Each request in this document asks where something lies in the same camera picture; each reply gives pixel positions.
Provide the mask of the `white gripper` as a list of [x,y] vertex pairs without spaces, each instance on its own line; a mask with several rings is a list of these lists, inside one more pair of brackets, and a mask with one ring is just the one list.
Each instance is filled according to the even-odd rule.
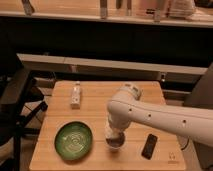
[[123,132],[119,132],[114,128],[110,127],[109,122],[106,122],[105,124],[105,137],[107,139],[118,139],[121,138],[124,135]]

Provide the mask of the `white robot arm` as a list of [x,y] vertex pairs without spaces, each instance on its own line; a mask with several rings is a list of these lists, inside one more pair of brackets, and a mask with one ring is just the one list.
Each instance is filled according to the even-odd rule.
[[108,101],[108,140],[120,138],[135,122],[213,147],[213,110],[152,104],[140,101],[140,96],[141,90],[127,82]]

